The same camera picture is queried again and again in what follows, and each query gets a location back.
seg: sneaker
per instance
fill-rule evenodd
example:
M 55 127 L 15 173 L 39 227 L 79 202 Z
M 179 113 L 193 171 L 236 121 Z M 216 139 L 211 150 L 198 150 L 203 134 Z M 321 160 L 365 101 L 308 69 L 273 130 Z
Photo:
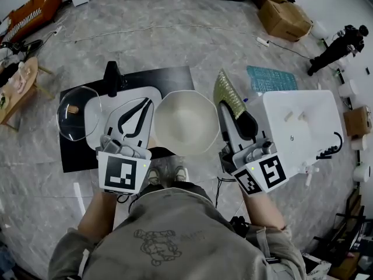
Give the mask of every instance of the sneaker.
M 156 168 L 150 168 L 147 172 L 147 180 L 149 181 L 149 184 L 152 184 L 154 186 L 161 184 L 159 172 Z
M 178 166 L 175 170 L 175 181 L 186 181 L 188 182 L 188 172 L 186 168 L 182 166 Z

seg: wooden table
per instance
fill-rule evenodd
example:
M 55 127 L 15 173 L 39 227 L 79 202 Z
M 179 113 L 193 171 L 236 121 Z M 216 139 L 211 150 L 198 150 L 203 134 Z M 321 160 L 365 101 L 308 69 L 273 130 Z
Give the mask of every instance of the wooden table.
M 44 94 L 49 96 L 50 98 L 54 99 L 54 96 L 51 95 L 48 91 L 46 91 L 44 88 L 42 88 L 40 85 L 36 83 L 36 77 L 38 74 L 38 70 L 42 70 L 46 73 L 52 74 L 51 71 L 38 66 L 37 58 L 31 57 L 28 59 L 25 63 L 25 68 L 31 69 L 31 74 L 23 88 L 23 91 L 20 93 L 17 92 L 17 90 L 8 83 L 6 83 L 2 90 L 5 92 L 5 95 L 7 97 L 10 96 L 9 104 L 6 107 L 6 109 L 0 109 L 0 124 L 6 125 L 7 127 L 18 131 L 15 127 L 8 124 L 8 120 L 13 116 L 13 114 L 20 109 L 20 107 L 30 98 L 32 95 L 36 92 L 37 89 L 42 91 Z M 19 79 L 19 73 L 18 71 L 13 75 L 14 79 Z

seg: black cable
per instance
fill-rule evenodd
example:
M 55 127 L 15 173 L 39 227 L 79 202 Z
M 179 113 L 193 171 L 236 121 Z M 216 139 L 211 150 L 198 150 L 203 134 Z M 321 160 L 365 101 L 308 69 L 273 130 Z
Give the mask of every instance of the black cable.
M 125 196 L 125 195 L 124 195 L 124 194 L 121 194 L 121 195 L 119 195 L 119 196 L 117 197 L 117 203 L 123 204 L 123 203 L 126 203 L 127 200 L 129 199 L 129 196 L 127 196 L 127 198 L 126 198 L 125 201 L 120 201 L 120 198 L 121 198 L 122 196 Z
M 217 177 L 217 191 L 216 191 L 216 199 L 215 199 L 215 208 L 217 208 L 217 200 L 219 199 L 219 191 L 222 183 L 234 183 L 236 180 L 235 178 L 220 178 Z
M 288 49 L 288 48 L 282 47 L 281 45 L 275 44 L 274 42 L 272 42 L 272 41 L 270 41 L 270 40 L 269 40 L 268 42 L 269 42 L 269 43 L 272 43 L 272 44 L 274 44 L 275 46 L 278 46 L 278 47 L 280 47 L 280 48 L 282 48 L 282 49 L 285 49 L 285 50 L 288 50 L 288 51 L 290 51 L 290 52 L 296 53 L 296 54 L 298 54 L 299 56 L 302 56 L 303 58 L 310 59 L 309 57 L 306 57 L 306 56 L 303 56 L 302 54 L 299 54 L 298 52 L 295 52 L 295 51 L 293 51 L 293 50 L 291 50 L 291 49 Z
M 27 56 L 29 56 L 32 52 L 35 52 L 37 49 L 39 49 L 39 50 L 37 51 L 37 54 L 35 55 L 36 57 L 38 57 L 38 55 L 39 55 L 39 53 L 40 53 L 40 51 L 41 51 L 41 48 L 45 45 L 45 43 L 48 41 L 48 39 L 50 39 L 51 36 L 54 35 L 54 34 L 56 34 L 56 31 L 52 32 L 51 35 L 49 35 L 49 36 L 47 37 L 47 39 L 43 42 L 43 44 L 42 44 L 40 47 L 37 47 L 36 49 L 34 49 L 34 51 L 28 52 L 28 53 L 27 53 Z
M 132 206 L 132 204 L 133 204 L 135 201 L 137 201 L 137 200 L 139 199 L 139 197 L 140 197 L 140 195 L 136 195 L 136 198 L 135 198 L 134 200 L 132 200 L 132 202 L 129 204 L 129 207 L 128 207 L 128 213 L 129 213 L 129 211 L 131 210 L 131 206 Z

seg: white cable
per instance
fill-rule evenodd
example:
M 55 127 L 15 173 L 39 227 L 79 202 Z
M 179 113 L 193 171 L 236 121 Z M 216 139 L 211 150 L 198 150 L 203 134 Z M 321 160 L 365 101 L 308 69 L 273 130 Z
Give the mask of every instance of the white cable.
M 93 39 L 95 37 L 106 36 L 106 35 L 117 34 L 117 33 L 129 33 L 129 32 L 135 32 L 135 31 L 145 31 L 145 30 L 148 30 L 148 29 L 151 29 L 151 28 L 172 28 L 172 27 L 201 27 L 201 28 L 207 28 L 207 29 L 223 29 L 223 30 L 238 32 L 238 33 L 242 33 L 242 34 L 247 34 L 246 32 L 233 30 L 233 29 L 228 29 L 228 28 L 223 28 L 223 27 L 211 27 L 211 26 L 202 26 L 202 25 L 196 25 L 196 24 L 178 24 L 178 25 L 170 25 L 170 26 L 151 25 L 150 27 L 147 27 L 147 28 L 144 28 L 144 29 L 113 31 L 113 32 L 109 32 L 109 33 L 93 35 L 93 36 L 90 36 L 90 37 L 77 38 L 75 40 L 59 40 L 58 42 L 59 43 L 70 43 L 72 41 L 90 40 L 90 39 Z
M 62 23 L 68 19 L 68 17 L 69 17 L 70 14 L 71 14 L 71 11 L 69 10 L 69 11 L 67 11 L 67 12 L 65 12 L 65 13 L 67 13 L 67 15 L 66 15 L 65 17 L 64 17 L 64 15 L 62 15 L 61 18 L 60 18 L 60 19 L 55 23 L 55 26 L 56 26 L 57 28 L 56 28 L 55 30 L 49 31 L 48 33 L 46 33 L 45 35 L 43 35 L 43 37 L 42 37 L 41 39 L 47 37 L 49 34 L 51 34 L 51 33 L 53 33 L 53 32 L 57 32 L 57 29 L 58 29 L 60 26 L 61 26 L 61 29 L 62 29 L 62 28 L 65 29 L 65 38 L 68 39 L 69 37 L 72 37 L 72 36 L 73 36 L 73 34 L 74 34 L 75 31 L 76 31 L 76 26 L 77 26 L 77 24 L 76 24 L 76 19 L 77 19 L 77 17 L 76 17 L 76 15 L 74 15 L 74 16 L 75 16 L 75 28 L 74 28 L 74 31 L 73 31 L 69 36 L 67 36 L 67 35 L 66 35 L 67 28 L 66 28 L 66 26 L 62 25 Z

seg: white bowl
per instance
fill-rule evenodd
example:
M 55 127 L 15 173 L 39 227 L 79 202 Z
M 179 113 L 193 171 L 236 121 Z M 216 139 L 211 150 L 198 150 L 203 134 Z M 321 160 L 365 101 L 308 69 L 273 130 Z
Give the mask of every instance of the white bowl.
M 219 130 L 215 105 L 195 90 L 169 93 L 154 112 L 159 144 L 178 156 L 206 152 Z

